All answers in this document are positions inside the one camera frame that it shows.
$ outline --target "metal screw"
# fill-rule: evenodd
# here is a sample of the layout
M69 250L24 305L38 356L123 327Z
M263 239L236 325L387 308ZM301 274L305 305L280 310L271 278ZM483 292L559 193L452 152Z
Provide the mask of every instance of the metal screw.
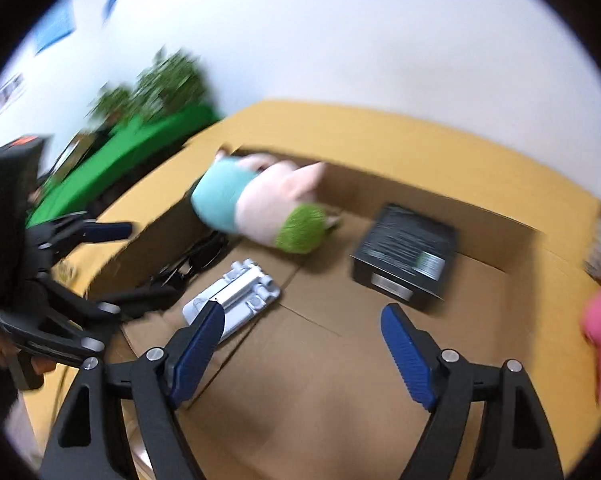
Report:
M510 359L507 362L507 369L511 372L520 372L523 369L523 365L516 359Z
M158 361L163 355L165 355L165 352L162 348L152 348L146 354L147 359L150 361Z
M85 370L91 370L92 368L96 368L98 366L98 359L95 357L88 357L83 361L83 368Z
M459 353L452 349L443 350L443 352L441 352L441 357L446 363L455 363L461 358Z
M83 348L90 349L94 352L102 352L104 350L104 343L93 337L84 337L80 340L80 344Z
M118 305L107 303L106 301L99 303L98 308L99 310L109 312L110 314L120 314L120 307Z

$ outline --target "green fuzzy patch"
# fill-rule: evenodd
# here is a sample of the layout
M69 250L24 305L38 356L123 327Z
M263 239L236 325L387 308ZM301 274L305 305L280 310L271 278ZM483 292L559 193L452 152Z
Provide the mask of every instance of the green fuzzy patch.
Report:
M325 236L325 211L315 204L301 204L287 217L276 237L276 247L286 253L308 254Z

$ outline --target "white wall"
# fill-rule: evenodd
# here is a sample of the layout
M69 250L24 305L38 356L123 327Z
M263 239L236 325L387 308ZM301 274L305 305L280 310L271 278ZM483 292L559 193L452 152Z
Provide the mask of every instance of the white wall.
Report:
M23 134L52 135L41 161L49 168L87 124L90 102L107 82L111 58L104 51L106 0L72 0L76 31L36 55L26 38L0 77L21 72L25 92L0 114L0 144Z
M271 97L406 113L601 196L601 75L541 0L119 0L105 33L117 80L184 46L226 114Z

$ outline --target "white label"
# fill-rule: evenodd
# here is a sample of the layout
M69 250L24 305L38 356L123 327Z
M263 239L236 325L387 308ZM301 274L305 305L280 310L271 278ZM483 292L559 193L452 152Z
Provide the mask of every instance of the white label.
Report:
M443 272L445 260L430 253L420 253L417 264L414 266L416 272L426 275L428 278L438 281Z
M403 298L405 301L411 298L413 294L413 292L409 290L406 286L402 286L398 283L392 282L391 280L388 280L383 276L379 276L375 272L372 272L372 283L376 286L379 286L383 290L391 292L399 298Z

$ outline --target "green plant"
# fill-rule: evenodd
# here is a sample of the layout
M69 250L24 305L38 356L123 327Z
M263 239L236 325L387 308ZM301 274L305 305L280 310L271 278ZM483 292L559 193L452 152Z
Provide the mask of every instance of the green plant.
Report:
M182 50L165 58L161 48L151 67L138 76L134 89L127 85L114 89L104 86L90 114L106 122L135 115L151 121L173 114L188 104L202 102L207 95L197 58Z

